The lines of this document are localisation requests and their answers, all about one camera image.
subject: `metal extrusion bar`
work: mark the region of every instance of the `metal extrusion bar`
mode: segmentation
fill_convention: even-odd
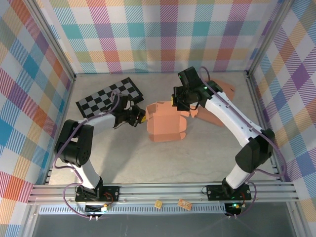
[[[190,203],[219,203],[208,201],[201,190],[206,185],[221,183],[171,183],[171,184],[109,184],[105,186],[120,186],[120,195],[116,204],[154,204],[160,200],[165,204],[177,204],[179,199]],[[258,202],[298,201],[295,188],[290,182],[256,181]],[[62,193],[66,185],[35,185],[29,198],[29,204],[64,204]],[[75,202],[75,189],[66,190],[66,200]],[[87,202],[102,205],[104,203]]]
[[[72,80],[75,80],[76,73],[73,70],[72,66],[70,65],[57,39],[55,38],[54,33],[52,32],[49,24],[47,23],[36,0],[23,0],[23,2],[29,9],[36,23],[39,25],[41,32],[44,34],[46,40],[48,41],[48,44],[51,46],[58,60],[61,62],[63,68],[65,69],[65,72],[67,73],[67,76],[69,78],[72,78]]]
[[[276,36],[282,22],[284,21],[286,15],[288,14],[289,10],[291,9],[291,6],[293,5],[295,0],[284,0],[274,21],[272,22],[269,32],[265,36],[263,43],[261,47],[258,50],[258,53],[256,54],[250,69],[249,74],[253,74],[258,65],[260,64],[261,60],[264,57],[264,54],[267,52],[271,42],[273,41],[274,37]]]
[[[68,108],[69,108],[69,105],[70,105],[70,99],[71,99],[72,93],[73,93],[73,91],[74,91],[74,84],[75,84],[75,83],[76,83],[76,81],[72,82],[71,85],[70,85],[70,87],[69,87],[69,95],[68,95],[68,98],[67,98],[66,106],[65,106],[64,112],[63,112],[63,114],[62,114],[61,122],[58,124],[58,127],[57,127],[57,134],[58,134],[58,135],[60,134],[61,129],[63,128],[62,125],[64,124],[64,122],[65,122],[65,120],[66,120]],[[42,177],[42,179],[41,179],[41,181],[40,181],[40,183],[42,183],[42,184],[44,184],[44,183],[46,183],[47,181],[49,181],[50,176],[48,177],[48,174],[49,174],[49,172],[50,172],[50,174],[51,174],[51,167],[53,166],[53,161],[54,161],[54,156],[55,156],[55,154],[54,154],[54,148],[55,148],[55,146],[56,146],[56,142],[57,142],[57,140],[54,141],[54,145],[51,147],[51,151],[50,151],[50,154],[51,154],[51,155],[50,155],[50,159],[49,159],[50,162],[48,162],[48,163],[46,164],[46,166],[45,166],[45,168],[44,168],[44,175],[43,175],[43,177]]]
[[[18,237],[30,237],[33,235],[39,210],[40,207],[38,205],[26,205]]]
[[[252,74],[246,75],[246,82],[247,82],[247,86],[251,95],[252,102],[255,107],[258,120],[259,120],[259,125],[262,128],[267,129],[268,126],[263,116],[263,112],[262,112],[263,110],[261,108],[261,105],[258,99],[259,97],[255,90]],[[270,159],[273,163],[273,167],[276,167],[277,170],[281,170],[280,163],[278,159],[276,158],[275,154],[273,154]],[[306,217],[303,214],[301,204],[299,202],[287,202],[286,204],[288,207],[288,211],[289,211],[296,235],[300,237],[312,236]]]

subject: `orange cardboard box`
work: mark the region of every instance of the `orange cardboard box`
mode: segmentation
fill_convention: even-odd
[[[190,112],[177,111],[171,101],[158,101],[146,107],[147,131],[153,142],[178,141],[185,138]]]

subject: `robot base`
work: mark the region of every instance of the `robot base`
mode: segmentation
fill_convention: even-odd
[[[119,186],[102,186],[96,190],[93,190],[94,194],[85,189],[83,186],[79,186],[76,189],[76,202],[115,202],[119,200]]]
[[[207,191],[207,199],[209,201],[225,201],[225,200],[251,200],[251,193],[249,189],[249,185],[244,184],[232,195],[227,196],[223,192],[223,186],[222,185],[207,185],[206,186]]]

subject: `ventilated metal panel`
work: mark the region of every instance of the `ventilated metal panel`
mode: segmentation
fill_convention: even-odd
[[[83,213],[84,206],[72,206],[76,211]],[[225,213],[224,204],[203,203],[195,204],[192,210],[185,210],[175,204],[165,204],[161,209],[151,204],[113,205],[107,214],[181,214],[181,213]],[[65,205],[42,205],[39,214],[73,214]]]

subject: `plaid wall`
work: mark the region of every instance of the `plaid wall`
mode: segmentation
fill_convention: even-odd
[[[22,0],[0,0],[0,236],[16,236],[71,80]]]
[[[38,0],[77,73],[243,71],[281,2]]]
[[[316,0],[295,1],[254,75],[316,236]]]

